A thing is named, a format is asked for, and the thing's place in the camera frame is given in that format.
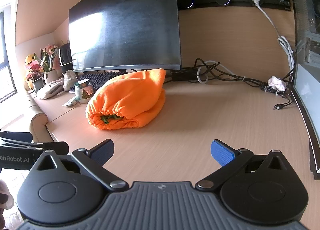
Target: crumpled tissue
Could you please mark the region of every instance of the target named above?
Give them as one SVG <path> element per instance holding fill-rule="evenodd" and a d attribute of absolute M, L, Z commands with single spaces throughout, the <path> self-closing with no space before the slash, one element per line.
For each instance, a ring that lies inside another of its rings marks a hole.
<path fill-rule="evenodd" d="M 285 84 L 285 82 L 283 82 L 280 78 L 274 77 L 272 76 L 271 78 L 269 78 L 268 80 L 268 85 L 269 87 L 278 90 L 278 91 L 285 91 L 287 85 Z"/>

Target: white power cord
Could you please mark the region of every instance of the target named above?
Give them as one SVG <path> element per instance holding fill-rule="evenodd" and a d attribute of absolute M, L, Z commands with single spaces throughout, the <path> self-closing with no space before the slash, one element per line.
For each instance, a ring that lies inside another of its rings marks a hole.
<path fill-rule="evenodd" d="M 218 64 L 218 62 L 217 62 L 217 61 L 214 61 L 214 60 L 208 60 L 208 61 L 205 61 L 205 63 L 206 63 L 206 64 L 209 64 L 209 63 Z M 231 72 L 230 70 L 228 70 L 225 66 L 223 66 L 223 65 L 221 65 L 221 64 L 220 64 L 219 66 L 223 67 L 229 74 L 232 74 L 232 75 L 235 75 L 235 76 L 236 76 L 236 74 L 234 74 L 233 72 Z M 209 77 L 208 77 L 207 75 L 205 75 L 205 76 L 206 76 L 205 81 L 201 81 L 201 79 L 200 79 L 200 77 L 199 77 L 201 68 L 202 68 L 202 67 L 198 67 L 197 78 L 198 78 L 198 81 L 199 81 L 200 84 L 206 84 L 206 83 L 208 82 L 208 80 L 209 80 Z"/>
<path fill-rule="evenodd" d="M 268 18 L 268 20 L 271 22 L 272 26 L 275 28 L 277 36 L 278 36 L 278 42 L 280 47 L 285 51 L 285 53 L 288 56 L 288 62 L 289 62 L 289 67 L 290 70 L 293 69 L 294 67 L 294 58 L 293 58 L 293 50 L 288 42 L 288 40 L 284 37 L 284 36 L 280 36 L 279 32 L 276 28 L 276 26 L 273 24 L 272 20 L 269 18 L 269 16 L 264 12 L 264 10 L 261 9 L 260 7 L 260 0 L 252 0 L 254 2 L 254 4 L 258 7 L 258 9 Z"/>

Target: orange fabric pouch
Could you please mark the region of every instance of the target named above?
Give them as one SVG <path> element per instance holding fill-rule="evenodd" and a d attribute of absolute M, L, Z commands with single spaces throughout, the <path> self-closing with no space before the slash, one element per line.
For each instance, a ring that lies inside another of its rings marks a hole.
<path fill-rule="evenodd" d="M 110 79 L 88 102 L 86 117 L 98 129 L 143 127 L 157 116 L 164 105 L 162 88 L 165 70 L 138 71 Z M 118 115 L 108 124 L 102 115 Z"/>

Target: glass jar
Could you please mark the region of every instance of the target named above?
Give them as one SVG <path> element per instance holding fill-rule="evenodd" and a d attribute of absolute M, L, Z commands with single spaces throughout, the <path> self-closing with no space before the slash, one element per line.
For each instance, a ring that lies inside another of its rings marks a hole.
<path fill-rule="evenodd" d="M 89 79 L 83 79 L 75 83 L 76 100 L 81 104 L 89 102 L 94 95 L 94 90 Z"/>

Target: curved monitor screen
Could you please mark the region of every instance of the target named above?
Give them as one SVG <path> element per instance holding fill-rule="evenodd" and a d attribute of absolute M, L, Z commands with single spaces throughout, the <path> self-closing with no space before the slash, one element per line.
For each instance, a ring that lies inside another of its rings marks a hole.
<path fill-rule="evenodd" d="M 180 69 L 177 0 L 82 0 L 69 10 L 75 71 Z"/>

